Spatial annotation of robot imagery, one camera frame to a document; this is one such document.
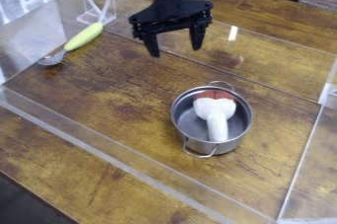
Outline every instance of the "clear acrylic enclosure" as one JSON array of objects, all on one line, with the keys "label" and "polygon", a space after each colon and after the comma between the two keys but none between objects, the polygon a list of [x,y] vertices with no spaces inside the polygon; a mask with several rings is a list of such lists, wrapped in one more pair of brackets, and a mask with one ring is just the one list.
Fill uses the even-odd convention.
[{"label": "clear acrylic enclosure", "polygon": [[[101,10],[105,0],[93,2]],[[317,102],[337,84],[336,56],[215,20],[199,51],[180,31],[160,35],[163,57],[152,58],[128,24],[151,2],[115,3],[101,38],[55,68],[36,62],[85,28],[83,0],[56,0],[0,30],[0,105],[221,223],[333,223],[336,90]],[[25,29],[35,35],[21,49]],[[236,151],[199,160],[181,151],[169,106],[213,80],[236,87],[254,122]]]}]

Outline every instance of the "wooden table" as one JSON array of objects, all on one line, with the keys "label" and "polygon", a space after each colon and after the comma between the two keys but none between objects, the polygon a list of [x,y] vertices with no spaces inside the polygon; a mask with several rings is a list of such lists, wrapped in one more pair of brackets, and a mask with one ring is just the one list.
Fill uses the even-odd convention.
[{"label": "wooden table", "polygon": [[[216,20],[334,49],[334,44],[326,43],[334,29],[321,27],[326,17],[334,20],[336,14],[281,0],[212,1]],[[316,18],[314,23],[300,19],[304,12],[305,18]],[[33,65],[5,87],[276,218],[318,113],[314,101],[333,59],[332,54],[285,59],[289,63],[300,61],[301,67],[292,69],[298,74],[318,76],[316,83],[304,81],[300,88],[294,85],[285,90],[293,80],[278,74],[281,69],[270,81],[264,80],[258,67],[252,70],[254,61],[237,72],[236,67],[218,66],[220,59],[209,62],[200,57],[196,62],[165,52],[156,59],[139,43],[104,33],[59,67]],[[181,152],[169,105],[183,91],[212,80],[237,87],[253,107],[254,124],[236,151],[196,160]],[[177,200],[31,122],[3,109],[0,112],[3,173],[77,221],[218,222],[201,208]]]}]

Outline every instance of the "metal pot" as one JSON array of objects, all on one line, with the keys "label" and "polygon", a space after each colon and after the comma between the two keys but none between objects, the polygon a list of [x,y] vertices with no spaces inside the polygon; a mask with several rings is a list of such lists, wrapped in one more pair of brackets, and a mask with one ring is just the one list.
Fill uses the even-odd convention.
[{"label": "metal pot", "polygon": [[[225,91],[234,97],[237,109],[232,118],[228,120],[229,140],[224,142],[212,142],[208,139],[207,121],[197,117],[193,109],[195,96],[208,90]],[[188,155],[197,158],[208,158],[213,155],[225,154],[242,141],[252,126],[253,112],[246,100],[234,92],[234,88],[225,82],[213,81],[208,86],[196,87],[185,91],[175,100],[171,107],[171,119],[183,141],[183,150]]]}]

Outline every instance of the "black robotic gripper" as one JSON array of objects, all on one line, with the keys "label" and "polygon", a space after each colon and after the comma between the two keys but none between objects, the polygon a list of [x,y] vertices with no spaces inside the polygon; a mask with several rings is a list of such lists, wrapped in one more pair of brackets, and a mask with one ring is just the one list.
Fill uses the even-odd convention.
[{"label": "black robotic gripper", "polygon": [[209,1],[155,0],[153,4],[129,18],[133,36],[144,41],[153,57],[160,57],[157,34],[189,29],[195,50],[203,46],[205,29],[212,23]]}]

